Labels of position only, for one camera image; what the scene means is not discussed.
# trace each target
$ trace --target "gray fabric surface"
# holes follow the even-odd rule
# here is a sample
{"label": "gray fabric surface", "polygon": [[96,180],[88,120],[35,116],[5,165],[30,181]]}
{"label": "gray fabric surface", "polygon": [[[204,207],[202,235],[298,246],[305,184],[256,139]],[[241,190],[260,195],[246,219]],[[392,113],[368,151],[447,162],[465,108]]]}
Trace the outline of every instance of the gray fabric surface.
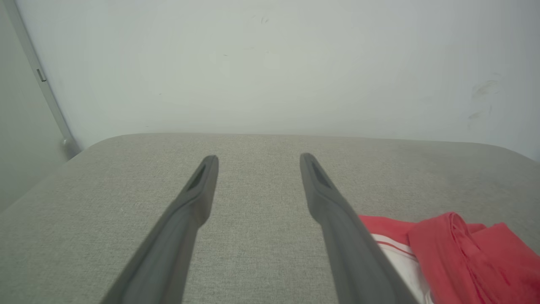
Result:
{"label": "gray fabric surface", "polygon": [[97,303],[199,162],[219,156],[184,303],[336,303],[300,178],[315,155],[358,213],[506,222],[540,252],[540,168],[470,143],[138,134],[85,150],[0,214],[1,303]]}

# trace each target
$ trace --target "gray cushion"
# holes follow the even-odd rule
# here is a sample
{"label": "gray cushion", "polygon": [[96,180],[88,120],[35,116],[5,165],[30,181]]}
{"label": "gray cushion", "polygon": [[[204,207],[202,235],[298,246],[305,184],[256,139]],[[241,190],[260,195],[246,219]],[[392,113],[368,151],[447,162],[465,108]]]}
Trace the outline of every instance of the gray cushion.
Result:
{"label": "gray cushion", "polygon": [[540,168],[472,143],[136,134],[93,145],[0,214],[1,303],[97,303],[208,154],[220,160],[184,303],[335,303],[300,178],[315,155],[360,214],[456,211],[508,224],[540,252]]}

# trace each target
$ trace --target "gray sofa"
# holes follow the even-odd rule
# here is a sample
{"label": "gray sofa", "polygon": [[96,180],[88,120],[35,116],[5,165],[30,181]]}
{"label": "gray sofa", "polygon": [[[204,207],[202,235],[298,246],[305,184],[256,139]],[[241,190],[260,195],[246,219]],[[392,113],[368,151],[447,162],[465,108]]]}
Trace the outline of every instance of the gray sofa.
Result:
{"label": "gray sofa", "polygon": [[83,151],[0,214],[0,303],[98,303],[204,156],[220,160],[184,303],[336,303],[299,157],[317,157],[359,214],[455,211],[505,222],[540,252],[540,167],[473,143],[136,134]]}

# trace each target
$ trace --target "crumpled red shirt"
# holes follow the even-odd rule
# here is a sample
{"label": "crumpled red shirt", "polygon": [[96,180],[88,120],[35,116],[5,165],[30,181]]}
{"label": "crumpled red shirt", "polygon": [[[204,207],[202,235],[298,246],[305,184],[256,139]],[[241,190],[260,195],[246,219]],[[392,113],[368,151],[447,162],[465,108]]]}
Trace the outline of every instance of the crumpled red shirt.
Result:
{"label": "crumpled red shirt", "polygon": [[540,256],[504,223],[466,224],[453,212],[420,223],[360,220],[411,247],[436,304],[540,303]]}

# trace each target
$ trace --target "wall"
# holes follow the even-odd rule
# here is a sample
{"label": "wall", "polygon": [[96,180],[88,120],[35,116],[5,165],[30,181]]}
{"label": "wall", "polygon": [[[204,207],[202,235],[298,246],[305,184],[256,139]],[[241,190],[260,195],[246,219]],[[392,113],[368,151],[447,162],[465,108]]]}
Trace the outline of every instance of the wall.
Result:
{"label": "wall", "polygon": [[19,0],[74,136],[467,141],[540,160],[536,0]]}
{"label": "wall", "polygon": [[66,162],[61,141],[0,1],[0,213]]}

